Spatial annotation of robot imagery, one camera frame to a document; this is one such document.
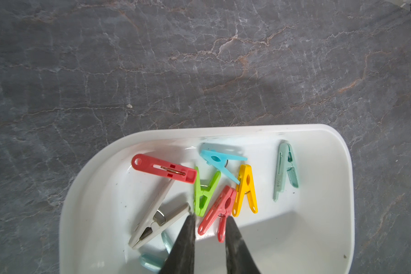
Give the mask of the yellow clothespin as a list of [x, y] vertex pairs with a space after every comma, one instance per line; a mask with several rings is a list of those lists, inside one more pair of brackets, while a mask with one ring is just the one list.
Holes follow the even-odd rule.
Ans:
[[232, 210], [233, 217], [238, 217], [240, 215], [245, 196], [248, 199], [251, 211], [253, 213], [258, 213], [259, 208], [256, 199], [252, 167], [248, 164], [242, 164], [237, 179], [239, 180], [239, 184], [236, 186], [236, 199]]

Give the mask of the lime green clothespin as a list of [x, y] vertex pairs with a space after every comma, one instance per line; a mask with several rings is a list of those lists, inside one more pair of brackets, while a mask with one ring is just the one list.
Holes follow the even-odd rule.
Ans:
[[203, 186], [200, 182], [200, 172], [198, 166], [195, 166], [195, 170], [197, 175], [194, 183], [194, 212], [197, 216], [204, 217], [213, 193], [218, 186], [221, 178], [221, 172], [215, 172], [209, 184], [207, 186]]

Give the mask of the turquoise clothespin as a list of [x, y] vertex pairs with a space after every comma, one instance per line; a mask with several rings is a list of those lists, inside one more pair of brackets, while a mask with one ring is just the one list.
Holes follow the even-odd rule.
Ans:
[[218, 171], [223, 173], [236, 184], [240, 184], [240, 181], [226, 168], [226, 164], [227, 161], [246, 161], [246, 157], [219, 153], [214, 150], [202, 150], [200, 156], [207, 162], [207, 164], [214, 166]]

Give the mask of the sage green clothespin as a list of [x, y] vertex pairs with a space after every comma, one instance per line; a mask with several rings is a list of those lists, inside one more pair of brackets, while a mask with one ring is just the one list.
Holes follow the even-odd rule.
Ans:
[[139, 262], [141, 266], [145, 269], [148, 269], [149, 271], [152, 271], [155, 274], [159, 273], [161, 268], [164, 266], [164, 263], [167, 260], [174, 246], [174, 242], [172, 241], [172, 239], [166, 231], [163, 231], [161, 233], [161, 237], [167, 253], [164, 259], [147, 253], [143, 253], [139, 257]]
[[279, 194], [284, 191], [285, 181], [289, 179], [292, 187], [299, 188], [299, 176], [296, 170], [295, 153], [290, 143], [281, 142], [277, 154], [277, 165], [274, 183], [274, 202], [278, 201]]

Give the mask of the red clothespin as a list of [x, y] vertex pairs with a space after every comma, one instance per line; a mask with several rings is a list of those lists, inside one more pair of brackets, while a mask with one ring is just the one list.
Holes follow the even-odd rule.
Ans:
[[198, 174], [195, 169], [145, 154], [136, 154], [131, 160], [131, 165], [137, 171], [189, 184], [195, 183]]
[[236, 199], [236, 189], [225, 186], [219, 197], [207, 212], [198, 228], [198, 234], [204, 235], [217, 218], [220, 218], [217, 231], [218, 241], [224, 243], [226, 237], [227, 218], [232, 214]]

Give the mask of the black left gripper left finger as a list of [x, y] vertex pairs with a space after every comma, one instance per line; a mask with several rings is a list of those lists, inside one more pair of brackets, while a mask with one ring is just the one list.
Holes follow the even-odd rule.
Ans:
[[193, 274], [196, 216], [188, 215], [160, 274]]

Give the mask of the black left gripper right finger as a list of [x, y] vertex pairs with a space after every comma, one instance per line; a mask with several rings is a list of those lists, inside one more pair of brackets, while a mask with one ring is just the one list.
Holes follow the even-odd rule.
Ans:
[[228, 274], [260, 273], [233, 217], [227, 218], [225, 244]]

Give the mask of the grey clothespin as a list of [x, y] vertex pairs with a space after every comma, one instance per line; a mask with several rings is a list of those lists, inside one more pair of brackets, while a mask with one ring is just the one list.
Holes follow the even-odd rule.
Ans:
[[190, 205], [188, 203], [183, 203], [169, 213], [164, 213], [161, 210], [161, 205], [173, 184], [174, 180], [169, 180], [168, 183], [165, 183], [159, 190], [142, 220], [133, 230], [129, 240], [129, 246], [133, 250], [138, 250], [154, 237], [160, 235], [164, 230], [172, 226], [185, 214], [190, 212]]

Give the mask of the white plastic storage box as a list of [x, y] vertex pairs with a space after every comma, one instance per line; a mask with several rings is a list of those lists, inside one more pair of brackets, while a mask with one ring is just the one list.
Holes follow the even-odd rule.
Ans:
[[240, 168], [234, 218], [263, 274], [346, 274], [355, 248], [352, 161], [323, 124], [153, 130], [92, 157], [61, 213], [63, 274], [147, 274], [188, 215], [201, 223]]

